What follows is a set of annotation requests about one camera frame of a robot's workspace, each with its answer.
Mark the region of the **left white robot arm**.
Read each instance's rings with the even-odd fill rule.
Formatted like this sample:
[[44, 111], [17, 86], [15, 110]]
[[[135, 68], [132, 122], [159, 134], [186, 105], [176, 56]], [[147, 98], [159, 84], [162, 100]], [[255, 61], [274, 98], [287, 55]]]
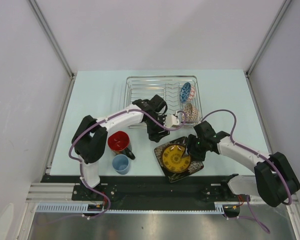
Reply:
[[85, 184], [83, 194], [90, 200], [100, 196], [99, 163], [103, 158], [109, 136], [139, 123], [146, 124], [148, 139], [158, 143], [170, 131], [164, 127], [167, 103], [159, 95], [151, 99], [137, 99], [124, 110], [109, 116], [85, 116], [72, 140], [68, 155], [79, 162], [80, 179]]

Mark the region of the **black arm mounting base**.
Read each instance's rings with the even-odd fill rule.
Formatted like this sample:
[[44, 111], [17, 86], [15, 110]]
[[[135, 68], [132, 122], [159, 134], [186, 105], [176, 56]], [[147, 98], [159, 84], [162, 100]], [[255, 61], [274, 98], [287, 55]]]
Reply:
[[115, 212], [203, 212], [240, 211], [247, 197], [232, 193], [228, 182], [233, 176], [195, 176], [168, 182], [163, 176], [101, 176], [94, 190], [87, 189], [77, 176], [45, 175], [45, 184], [72, 184], [70, 199], [89, 202], [83, 216], [96, 218], [103, 207]]

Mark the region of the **blue patterned bowl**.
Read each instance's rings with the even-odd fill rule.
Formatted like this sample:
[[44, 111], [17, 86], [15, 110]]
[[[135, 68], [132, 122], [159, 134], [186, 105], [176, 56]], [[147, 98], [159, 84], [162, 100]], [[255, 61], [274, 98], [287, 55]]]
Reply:
[[186, 82], [180, 89], [179, 100], [181, 103], [189, 103], [196, 96], [195, 86], [190, 82]]

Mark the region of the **yellow round plate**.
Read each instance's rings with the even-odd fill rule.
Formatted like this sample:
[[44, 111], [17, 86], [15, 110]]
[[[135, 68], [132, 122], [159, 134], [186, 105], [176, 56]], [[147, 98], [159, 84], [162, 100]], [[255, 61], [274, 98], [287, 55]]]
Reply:
[[191, 164], [191, 157], [186, 154], [186, 147], [180, 144], [168, 145], [161, 157], [163, 167], [172, 173], [182, 173]]

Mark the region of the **red patterned bowl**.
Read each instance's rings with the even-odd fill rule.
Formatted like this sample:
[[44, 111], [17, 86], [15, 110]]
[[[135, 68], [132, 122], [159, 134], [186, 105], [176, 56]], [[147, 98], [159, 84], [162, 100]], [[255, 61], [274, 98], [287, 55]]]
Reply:
[[199, 119], [199, 111], [198, 109], [188, 102], [183, 107], [183, 112], [186, 114], [186, 122], [197, 122]]

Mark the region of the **metal wire dish rack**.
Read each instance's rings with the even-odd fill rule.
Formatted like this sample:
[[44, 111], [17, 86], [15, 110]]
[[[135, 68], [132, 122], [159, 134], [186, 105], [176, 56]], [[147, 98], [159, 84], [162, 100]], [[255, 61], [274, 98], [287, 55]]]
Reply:
[[[190, 83], [194, 94], [186, 102], [181, 102], [180, 92], [184, 84]], [[194, 75], [153, 75], [153, 76], [129, 76], [126, 79], [124, 107], [138, 99], [151, 99], [158, 95], [166, 102], [166, 114], [176, 114], [185, 110], [190, 103], [194, 114], [188, 114], [185, 122], [186, 128], [195, 126], [202, 118], [202, 107], [197, 77]]]

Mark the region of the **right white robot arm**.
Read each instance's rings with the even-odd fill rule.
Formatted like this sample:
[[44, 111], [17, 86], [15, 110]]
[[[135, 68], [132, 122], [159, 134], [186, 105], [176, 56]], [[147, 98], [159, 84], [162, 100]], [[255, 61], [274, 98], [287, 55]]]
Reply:
[[220, 188], [221, 196], [232, 201], [238, 195], [259, 196], [271, 207], [288, 204], [300, 190], [300, 182], [287, 157], [281, 152], [262, 153], [233, 139], [225, 131], [215, 132], [206, 120], [194, 126], [195, 134], [187, 137], [187, 153], [200, 162], [207, 152], [228, 157], [254, 173], [234, 176]]

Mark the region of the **black floral square plate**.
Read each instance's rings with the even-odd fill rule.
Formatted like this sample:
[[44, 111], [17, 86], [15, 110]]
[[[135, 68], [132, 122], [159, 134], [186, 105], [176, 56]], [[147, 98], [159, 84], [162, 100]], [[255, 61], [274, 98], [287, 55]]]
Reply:
[[167, 179], [170, 183], [174, 183], [179, 180], [182, 180], [188, 176], [191, 176], [191, 175], [199, 172], [200, 170], [202, 170], [204, 168], [204, 164], [202, 161], [194, 161], [193, 159], [191, 159], [189, 168], [186, 171], [181, 172], [181, 173], [173, 173], [173, 172], [170, 172], [169, 170], [167, 170], [166, 168], [164, 168], [163, 161], [162, 161], [162, 153], [163, 153], [164, 149], [169, 145], [175, 145], [175, 144], [183, 145], [183, 146], [185, 146], [186, 154], [188, 155], [187, 140], [188, 140], [188, 138], [186, 136], [182, 136], [182, 137], [176, 138], [172, 141], [169, 141], [167, 143], [161, 144], [154, 149], [154, 154], [157, 159], [157, 162], [158, 162], [159, 166], [161, 167], [164, 175], [167, 177]]

